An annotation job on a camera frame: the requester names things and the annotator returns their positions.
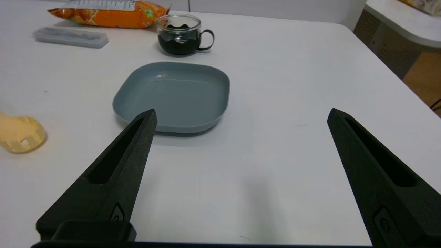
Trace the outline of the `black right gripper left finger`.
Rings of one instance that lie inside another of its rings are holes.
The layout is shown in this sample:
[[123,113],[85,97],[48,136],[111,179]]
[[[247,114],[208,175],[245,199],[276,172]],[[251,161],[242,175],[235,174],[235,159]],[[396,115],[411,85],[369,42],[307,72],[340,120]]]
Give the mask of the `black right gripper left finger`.
[[157,118],[145,111],[38,219],[41,241],[134,241],[130,223]]

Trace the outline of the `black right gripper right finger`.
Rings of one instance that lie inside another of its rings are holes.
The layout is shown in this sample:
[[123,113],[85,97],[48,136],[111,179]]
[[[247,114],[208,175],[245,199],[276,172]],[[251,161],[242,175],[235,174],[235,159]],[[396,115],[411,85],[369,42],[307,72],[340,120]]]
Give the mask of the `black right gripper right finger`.
[[349,114],[327,124],[375,248],[439,248],[441,196]]

